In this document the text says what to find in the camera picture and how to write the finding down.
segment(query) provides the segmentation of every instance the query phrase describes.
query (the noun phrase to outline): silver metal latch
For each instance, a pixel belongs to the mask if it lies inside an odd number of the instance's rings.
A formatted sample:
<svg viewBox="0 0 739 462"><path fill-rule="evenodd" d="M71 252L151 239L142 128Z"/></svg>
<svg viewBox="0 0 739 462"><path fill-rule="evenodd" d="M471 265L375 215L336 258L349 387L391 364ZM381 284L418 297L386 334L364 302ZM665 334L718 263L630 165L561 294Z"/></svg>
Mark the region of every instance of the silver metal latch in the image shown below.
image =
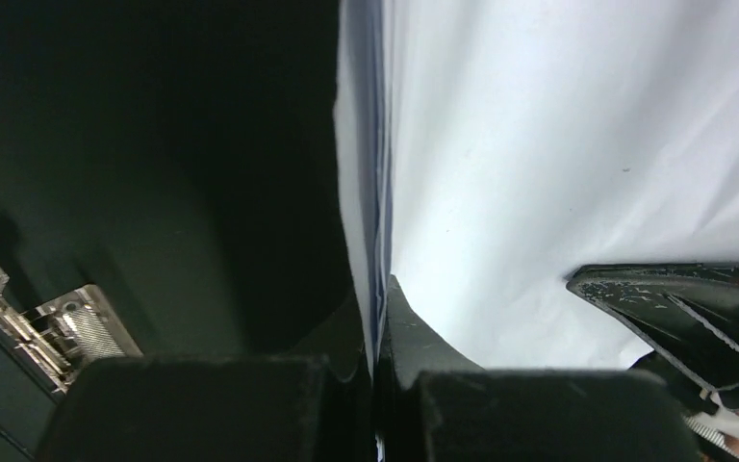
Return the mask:
<svg viewBox="0 0 739 462"><path fill-rule="evenodd" d="M9 276L0 268L0 330L13 347L66 392L78 372L95 359L141 356L100 288L86 285L26 312L4 297Z"/></svg>

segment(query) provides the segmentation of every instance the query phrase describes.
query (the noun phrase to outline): crumpled white paper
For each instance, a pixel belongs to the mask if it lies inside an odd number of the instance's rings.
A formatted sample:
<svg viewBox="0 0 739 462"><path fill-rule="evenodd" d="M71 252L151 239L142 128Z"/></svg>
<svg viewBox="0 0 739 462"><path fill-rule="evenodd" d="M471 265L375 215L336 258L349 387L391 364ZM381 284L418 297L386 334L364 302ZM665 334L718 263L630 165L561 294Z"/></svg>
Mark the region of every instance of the crumpled white paper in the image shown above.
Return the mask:
<svg viewBox="0 0 739 462"><path fill-rule="evenodd" d="M473 361L627 367L566 275L739 261L739 0L383 5L393 273Z"/></svg>

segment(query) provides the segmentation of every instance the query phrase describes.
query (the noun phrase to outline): metal hinge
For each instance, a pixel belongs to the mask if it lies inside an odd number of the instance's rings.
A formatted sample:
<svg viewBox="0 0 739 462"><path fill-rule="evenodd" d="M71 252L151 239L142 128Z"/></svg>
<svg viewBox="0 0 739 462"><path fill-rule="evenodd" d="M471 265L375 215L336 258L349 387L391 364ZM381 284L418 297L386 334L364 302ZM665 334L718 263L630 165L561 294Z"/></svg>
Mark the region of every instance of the metal hinge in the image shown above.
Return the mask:
<svg viewBox="0 0 739 462"><path fill-rule="evenodd" d="M0 330L17 355L65 393L88 363L112 356L141 356L100 288L86 285L19 312L3 297L9 276L0 268Z"/></svg>

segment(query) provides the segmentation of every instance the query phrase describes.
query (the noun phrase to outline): white surface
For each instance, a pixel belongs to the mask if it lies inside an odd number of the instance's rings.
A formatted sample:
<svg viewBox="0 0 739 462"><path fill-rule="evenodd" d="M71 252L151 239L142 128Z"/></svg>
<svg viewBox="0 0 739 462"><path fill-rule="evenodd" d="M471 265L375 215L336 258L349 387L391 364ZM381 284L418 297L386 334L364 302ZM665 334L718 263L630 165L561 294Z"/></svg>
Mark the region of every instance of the white surface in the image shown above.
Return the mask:
<svg viewBox="0 0 739 462"><path fill-rule="evenodd" d="M564 276L739 261L739 0L385 8L393 273L472 360L626 367Z"/></svg>

